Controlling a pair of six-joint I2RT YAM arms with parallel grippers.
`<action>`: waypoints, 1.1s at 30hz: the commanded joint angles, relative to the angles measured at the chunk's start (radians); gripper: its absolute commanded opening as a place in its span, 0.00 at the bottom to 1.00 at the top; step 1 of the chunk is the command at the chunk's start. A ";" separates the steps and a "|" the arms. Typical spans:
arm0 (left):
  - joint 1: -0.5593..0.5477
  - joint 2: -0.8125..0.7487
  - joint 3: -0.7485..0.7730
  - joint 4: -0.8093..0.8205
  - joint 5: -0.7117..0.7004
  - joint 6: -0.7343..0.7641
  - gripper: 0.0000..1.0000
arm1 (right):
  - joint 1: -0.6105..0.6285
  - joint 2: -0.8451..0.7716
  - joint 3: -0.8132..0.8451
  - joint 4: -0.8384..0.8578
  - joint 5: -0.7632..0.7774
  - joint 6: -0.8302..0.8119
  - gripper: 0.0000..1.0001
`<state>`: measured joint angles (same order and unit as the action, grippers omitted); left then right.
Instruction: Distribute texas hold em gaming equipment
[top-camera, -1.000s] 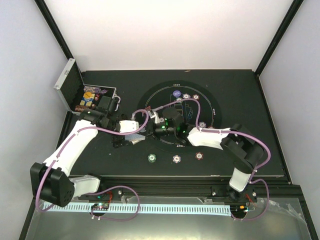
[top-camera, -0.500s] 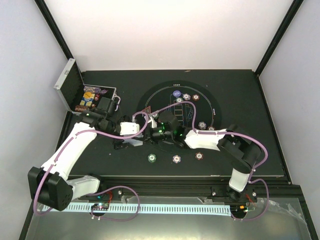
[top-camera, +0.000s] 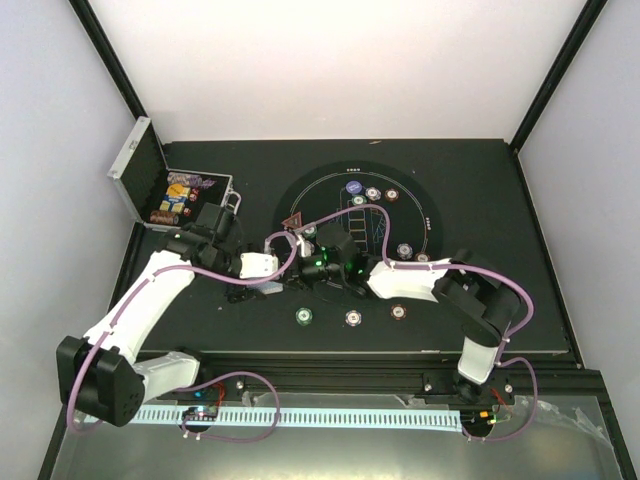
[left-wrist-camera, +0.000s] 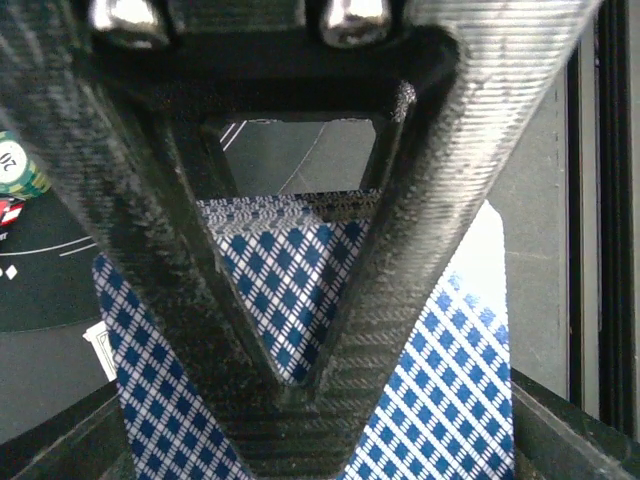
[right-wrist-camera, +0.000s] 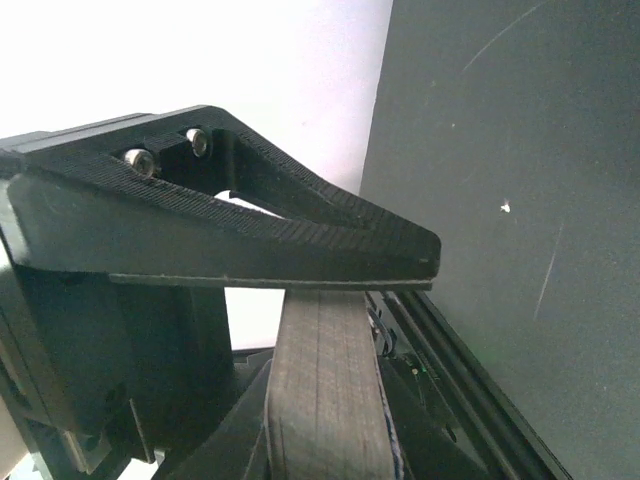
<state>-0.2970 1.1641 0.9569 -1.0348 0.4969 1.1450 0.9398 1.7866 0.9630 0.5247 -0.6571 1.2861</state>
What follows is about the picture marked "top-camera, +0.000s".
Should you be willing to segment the green poker chip stack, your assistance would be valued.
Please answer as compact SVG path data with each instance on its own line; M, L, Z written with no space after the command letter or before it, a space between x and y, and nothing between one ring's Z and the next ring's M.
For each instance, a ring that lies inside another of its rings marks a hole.
M313 321L313 312L307 307L301 307L295 312L296 322L301 326L308 326Z

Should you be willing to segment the blue chips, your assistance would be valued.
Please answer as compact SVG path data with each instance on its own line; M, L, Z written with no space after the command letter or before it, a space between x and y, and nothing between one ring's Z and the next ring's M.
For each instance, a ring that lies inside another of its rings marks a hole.
M378 201L381 199L381 191L376 187L367 188L365 195L370 201Z
M401 243L396 249L397 255L401 260L408 260L413 257L413 249L408 243Z

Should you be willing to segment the blue playing card deck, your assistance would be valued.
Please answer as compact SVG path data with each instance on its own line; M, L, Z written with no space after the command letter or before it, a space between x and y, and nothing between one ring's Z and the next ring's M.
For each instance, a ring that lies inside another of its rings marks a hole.
M281 283L269 281L258 285L257 288L264 295L272 295L281 293L284 286Z

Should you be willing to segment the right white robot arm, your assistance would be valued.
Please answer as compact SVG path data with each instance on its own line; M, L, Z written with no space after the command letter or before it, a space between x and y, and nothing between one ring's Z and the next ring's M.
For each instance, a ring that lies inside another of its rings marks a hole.
M490 375L501 364L510 338L534 312L530 295L511 279L477 266L468 250L439 261L385 260L366 253L349 257L330 249L301 258L284 283L311 289L335 283L362 299L435 302L464 333L454 389L462 402L479 402L491 390Z

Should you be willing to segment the orange black poker chip stack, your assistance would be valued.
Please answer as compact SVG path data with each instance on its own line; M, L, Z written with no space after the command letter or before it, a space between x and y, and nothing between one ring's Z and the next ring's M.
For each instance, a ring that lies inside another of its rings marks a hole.
M391 316L396 320L404 319L407 315L407 309L400 304L393 305L390 310Z

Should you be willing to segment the blue white poker chip stack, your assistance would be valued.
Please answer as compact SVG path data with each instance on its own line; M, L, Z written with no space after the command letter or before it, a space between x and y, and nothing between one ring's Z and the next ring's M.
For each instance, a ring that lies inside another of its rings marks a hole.
M362 314L359 311L351 310L345 314L345 323L351 327L360 325L362 322Z

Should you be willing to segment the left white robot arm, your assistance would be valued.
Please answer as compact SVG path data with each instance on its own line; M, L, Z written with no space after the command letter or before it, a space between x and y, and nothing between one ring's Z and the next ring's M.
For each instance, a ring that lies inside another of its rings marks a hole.
M245 286L278 270L271 254L232 246L235 220L234 211L208 204L196 221L167 230L141 275L106 316L82 337L61 341L56 363L69 428L82 429L78 414L123 426L144 403L168 392L182 389L202 399L213 391L215 376L195 354L171 351L147 361L138 354L197 275Z

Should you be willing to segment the orange chips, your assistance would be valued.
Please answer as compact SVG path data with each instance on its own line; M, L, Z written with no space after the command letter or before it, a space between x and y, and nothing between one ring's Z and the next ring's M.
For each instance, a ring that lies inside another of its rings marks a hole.
M396 189L390 188L385 191L384 197L388 202L395 202L399 199L399 192Z
M426 263L430 261L430 257L427 253L425 252L419 252L415 255L414 260L416 262L422 262L422 263Z

